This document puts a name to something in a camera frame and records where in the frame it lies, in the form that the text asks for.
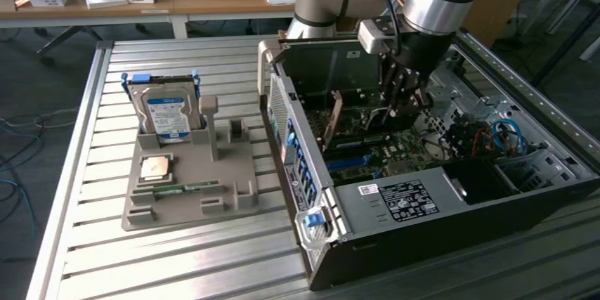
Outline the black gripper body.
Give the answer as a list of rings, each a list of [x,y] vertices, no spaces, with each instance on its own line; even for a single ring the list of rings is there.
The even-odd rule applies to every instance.
[[[432,35],[420,31],[400,34],[396,62],[410,70],[434,70],[450,46],[453,34]]]

